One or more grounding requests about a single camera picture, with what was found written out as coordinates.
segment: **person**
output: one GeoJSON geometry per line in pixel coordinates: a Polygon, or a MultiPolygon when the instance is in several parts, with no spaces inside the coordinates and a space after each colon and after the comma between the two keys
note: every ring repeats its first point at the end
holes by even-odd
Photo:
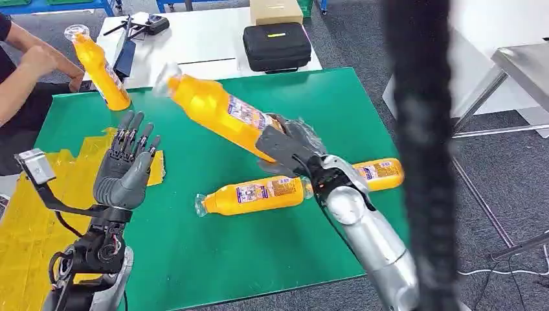
{"type": "Polygon", "coordinates": [[[0,40],[23,52],[16,66],[0,47],[0,176],[20,171],[13,154],[32,148],[52,95],[78,92],[84,72],[63,54],[0,13],[0,40]],[[53,70],[65,73],[64,84],[38,82],[53,70]]]}

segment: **black cable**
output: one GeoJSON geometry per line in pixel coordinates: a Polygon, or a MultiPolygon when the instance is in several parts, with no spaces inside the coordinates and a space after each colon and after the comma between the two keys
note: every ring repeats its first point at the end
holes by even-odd
{"type": "Polygon", "coordinates": [[[63,219],[63,216],[61,216],[61,212],[55,211],[55,216],[57,217],[57,220],[59,220],[59,223],[63,225],[65,228],[67,228],[70,232],[74,233],[77,237],[82,238],[83,235],[78,232],[73,226],[69,225],[65,219],[63,219]]]}
{"type": "Polygon", "coordinates": [[[126,295],[126,290],[124,290],[124,310],[128,311],[128,296],[126,295]]]}
{"type": "Polygon", "coordinates": [[[419,309],[457,311],[456,196],[449,153],[450,1],[384,0],[382,4],[419,309]]]}
{"type": "Polygon", "coordinates": [[[509,256],[509,258],[507,259],[507,265],[509,266],[509,271],[511,272],[511,276],[513,277],[513,281],[515,282],[515,286],[517,287],[517,290],[519,291],[519,297],[521,298],[522,308],[524,309],[524,311],[526,311],[526,305],[524,304],[524,299],[522,298],[521,287],[517,283],[517,279],[515,278],[515,274],[513,273],[513,268],[511,267],[511,258],[512,258],[512,256],[509,256]]]}
{"type": "Polygon", "coordinates": [[[50,262],[48,264],[48,277],[50,279],[50,283],[51,284],[55,284],[55,275],[53,273],[53,267],[55,266],[55,262],[59,259],[59,258],[67,258],[67,255],[61,251],[58,251],[58,252],[55,252],[55,254],[53,254],[52,258],[50,259],[50,262]]]}
{"type": "Polygon", "coordinates": [[[345,245],[347,246],[347,248],[351,251],[351,253],[353,254],[353,256],[357,259],[357,254],[355,254],[355,251],[353,250],[353,248],[351,247],[351,244],[349,244],[349,241],[347,241],[347,238],[339,231],[339,229],[337,229],[337,226],[335,225],[335,223],[333,223],[332,219],[330,218],[328,212],[326,212],[326,206],[324,204],[322,204],[322,202],[320,201],[319,197],[317,196],[317,193],[318,192],[318,189],[316,187],[316,185],[314,184],[313,182],[313,174],[311,173],[311,170],[307,167],[307,165],[305,164],[305,162],[303,162],[303,160],[301,160],[299,158],[298,155],[294,154],[292,155],[292,159],[294,159],[295,161],[298,161],[299,164],[303,167],[303,169],[305,170],[306,174],[308,175],[308,178],[309,180],[311,181],[311,186],[313,187],[313,196],[315,197],[315,200],[317,201],[317,204],[319,205],[322,213],[324,214],[324,217],[326,217],[326,219],[328,220],[328,222],[330,223],[331,227],[335,230],[335,232],[337,233],[337,235],[339,235],[339,238],[341,240],[343,240],[343,242],[345,243],[345,245]]]}
{"type": "Polygon", "coordinates": [[[484,281],[484,285],[482,286],[482,291],[480,292],[480,297],[476,300],[475,306],[473,307],[473,311],[476,311],[476,307],[478,306],[478,303],[482,300],[484,296],[484,292],[486,291],[486,287],[488,286],[488,282],[490,281],[490,276],[492,276],[494,270],[496,270],[497,266],[502,263],[503,261],[498,261],[496,264],[490,269],[490,272],[488,272],[488,275],[486,276],[486,281],[484,281]]]}

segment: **yellow bottle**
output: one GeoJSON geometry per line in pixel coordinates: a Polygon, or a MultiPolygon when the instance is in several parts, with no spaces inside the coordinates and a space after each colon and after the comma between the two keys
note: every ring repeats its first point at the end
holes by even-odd
{"type": "Polygon", "coordinates": [[[274,176],[236,185],[227,185],[215,193],[197,194],[198,216],[219,213],[225,216],[295,206],[313,195],[307,178],[274,176]]]}
{"type": "Polygon", "coordinates": [[[219,82],[182,75],[177,66],[167,65],[155,88],[155,92],[169,95],[191,120],[256,156],[275,162],[255,144],[268,125],[282,131],[278,121],[227,93],[219,82]]]}
{"type": "MultiPolygon", "coordinates": [[[[371,191],[395,188],[404,180],[402,166],[394,158],[357,163],[353,167],[371,191]]],[[[200,217],[208,213],[228,216],[295,206],[312,196],[309,179],[275,176],[227,185],[208,196],[197,194],[195,208],[200,217]]]]}
{"type": "Polygon", "coordinates": [[[131,103],[128,92],[105,59],[105,51],[89,37],[89,29],[84,25],[72,25],[65,29],[65,37],[73,42],[78,59],[107,107],[114,111],[128,108],[131,103]]]}
{"type": "Polygon", "coordinates": [[[366,180],[371,191],[395,188],[404,180],[402,165],[394,158],[357,163],[353,167],[366,180]]]}

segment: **person's hand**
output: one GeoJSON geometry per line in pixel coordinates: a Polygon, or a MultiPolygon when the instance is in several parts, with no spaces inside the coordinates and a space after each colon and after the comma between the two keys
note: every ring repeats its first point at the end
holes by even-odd
{"type": "Polygon", "coordinates": [[[81,75],[78,75],[78,76],[74,77],[69,82],[69,89],[71,90],[71,93],[78,93],[78,91],[80,90],[80,86],[82,85],[82,78],[83,77],[84,77],[84,72],[82,72],[81,75]]]}
{"type": "Polygon", "coordinates": [[[36,78],[39,78],[57,68],[57,62],[48,52],[44,51],[42,47],[35,45],[21,57],[19,66],[28,67],[28,69],[36,75],[36,78]]]}

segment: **humanoid robot hand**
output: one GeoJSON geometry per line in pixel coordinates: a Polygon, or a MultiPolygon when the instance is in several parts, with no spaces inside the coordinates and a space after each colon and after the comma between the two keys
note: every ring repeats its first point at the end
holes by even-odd
{"type": "Polygon", "coordinates": [[[147,147],[153,130],[148,123],[136,139],[143,112],[128,111],[122,118],[111,148],[107,150],[93,184],[93,197],[103,205],[132,210],[145,200],[150,166],[160,144],[157,135],[147,147]]]}

